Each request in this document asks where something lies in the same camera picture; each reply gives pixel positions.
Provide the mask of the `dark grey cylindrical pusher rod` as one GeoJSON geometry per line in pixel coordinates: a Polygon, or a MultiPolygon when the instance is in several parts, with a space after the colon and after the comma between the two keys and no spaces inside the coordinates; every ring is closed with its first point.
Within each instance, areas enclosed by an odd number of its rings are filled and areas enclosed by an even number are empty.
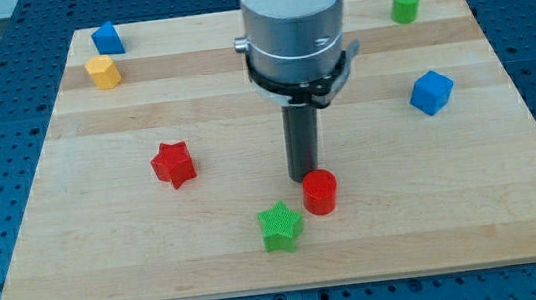
{"type": "Polygon", "coordinates": [[[288,173],[295,182],[318,167],[317,111],[307,106],[282,110],[288,173]]]}

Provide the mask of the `black clamp ring mount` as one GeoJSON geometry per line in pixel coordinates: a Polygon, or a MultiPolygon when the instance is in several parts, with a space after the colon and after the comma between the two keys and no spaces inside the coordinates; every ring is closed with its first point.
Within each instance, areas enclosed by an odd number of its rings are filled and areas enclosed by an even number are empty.
{"type": "Polygon", "coordinates": [[[327,108],[347,84],[351,63],[359,50],[359,40],[355,39],[340,53],[339,60],[329,73],[316,80],[298,83],[273,81],[260,73],[250,59],[246,58],[248,78],[259,95],[281,107],[327,108]]]}

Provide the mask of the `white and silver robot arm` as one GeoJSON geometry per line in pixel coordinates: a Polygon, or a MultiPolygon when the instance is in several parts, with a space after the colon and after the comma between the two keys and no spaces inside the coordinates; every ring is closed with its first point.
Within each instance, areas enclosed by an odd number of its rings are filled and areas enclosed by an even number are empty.
{"type": "Polygon", "coordinates": [[[318,111],[350,77],[358,41],[343,40],[344,0],[239,0],[243,54],[253,89],[282,109],[288,173],[301,182],[318,166],[318,111]]]}

